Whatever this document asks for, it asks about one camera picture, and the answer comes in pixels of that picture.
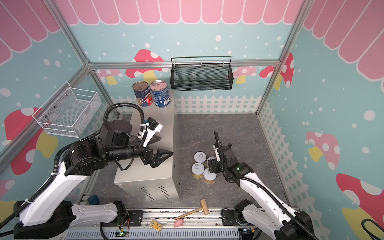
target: can label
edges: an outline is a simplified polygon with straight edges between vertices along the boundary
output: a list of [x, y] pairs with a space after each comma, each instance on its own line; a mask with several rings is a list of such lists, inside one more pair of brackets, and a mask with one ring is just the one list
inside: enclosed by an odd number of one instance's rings
[[152, 99], [156, 106], [165, 108], [170, 104], [167, 83], [163, 80], [156, 80], [150, 84]]
[[152, 96], [148, 83], [137, 82], [133, 84], [132, 88], [140, 106], [147, 107], [152, 104]]

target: black mesh basket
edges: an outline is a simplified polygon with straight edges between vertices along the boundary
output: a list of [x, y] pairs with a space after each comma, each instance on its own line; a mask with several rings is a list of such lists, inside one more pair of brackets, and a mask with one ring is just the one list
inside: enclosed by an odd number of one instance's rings
[[171, 58], [170, 85], [175, 91], [231, 90], [231, 59], [230, 56]]

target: white polka dot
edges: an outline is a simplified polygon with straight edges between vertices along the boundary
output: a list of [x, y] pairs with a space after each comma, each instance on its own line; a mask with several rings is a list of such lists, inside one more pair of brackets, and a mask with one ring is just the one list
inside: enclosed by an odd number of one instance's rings
[[359, 197], [357, 196], [356, 193], [354, 193], [353, 191], [347, 189], [347, 190], [344, 190], [343, 193], [349, 198], [352, 200], [352, 202], [356, 203], [358, 206], [360, 205], [360, 199]]
[[25, 160], [29, 163], [33, 163], [33, 159], [35, 158], [36, 149], [29, 150], [25, 155]]
[[369, 183], [360, 181], [361, 187], [369, 194], [377, 196], [383, 191], [381, 188], [370, 185]]
[[328, 150], [329, 150], [329, 145], [326, 144], [326, 143], [324, 143], [324, 144], [323, 144], [323, 150], [324, 150], [324, 151], [328, 151]]
[[141, 75], [141, 72], [139, 72], [139, 71], [136, 71], [133, 75], [135, 75], [135, 77], [138, 77], [138, 76], [140, 76]]
[[11, 95], [11, 91], [8, 88], [0, 89], [0, 94], [4, 97], [9, 97]]
[[340, 154], [340, 147], [339, 146], [334, 147], [333, 150], [335, 151], [336, 154]]
[[13, 187], [14, 184], [15, 184], [15, 180], [9, 180], [8, 182], [6, 182], [5, 188], [9, 190]]
[[328, 167], [329, 167], [331, 170], [334, 170], [334, 169], [335, 169], [335, 165], [333, 164], [333, 162], [329, 162], [329, 163], [328, 163]]
[[10, 143], [10, 142], [11, 142], [11, 140], [4, 140], [4, 141], [1, 142], [1, 144], [4, 145], [4, 146], [6, 146], [6, 145], [8, 145], [8, 143]]
[[362, 148], [362, 152], [363, 152], [363, 153], [369, 153], [369, 148], [367, 148], [367, 147], [363, 147], [363, 148]]
[[158, 58], [159, 56], [158, 56], [156, 53], [151, 52], [151, 57], [153, 57], [153, 58]]
[[20, 111], [25, 116], [31, 116], [35, 112], [33, 108], [22, 108]]
[[367, 121], [371, 121], [376, 117], [376, 113], [372, 110], [366, 111], [364, 113], [364, 119]]

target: white mesh basket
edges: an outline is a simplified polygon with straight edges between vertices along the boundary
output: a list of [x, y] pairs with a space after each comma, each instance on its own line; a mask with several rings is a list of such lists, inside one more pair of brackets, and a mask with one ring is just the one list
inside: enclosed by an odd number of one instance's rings
[[63, 85], [60, 94], [44, 107], [52, 97], [49, 98], [32, 116], [48, 134], [80, 137], [99, 109], [101, 100], [98, 92], [73, 88], [68, 82], [65, 84], [68, 84], [67, 88]]

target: pink wall pattern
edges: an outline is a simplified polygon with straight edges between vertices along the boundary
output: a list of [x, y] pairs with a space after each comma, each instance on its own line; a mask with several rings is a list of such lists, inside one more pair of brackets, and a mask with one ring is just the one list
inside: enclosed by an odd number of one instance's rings
[[0, 66], [60, 30], [42, 0], [0, 1]]
[[290, 25], [303, 0], [57, 0], [70, 25], [278, 24]]
[[384, 92], [384, 1], [316, 0], [304, 23], [317, 39]]

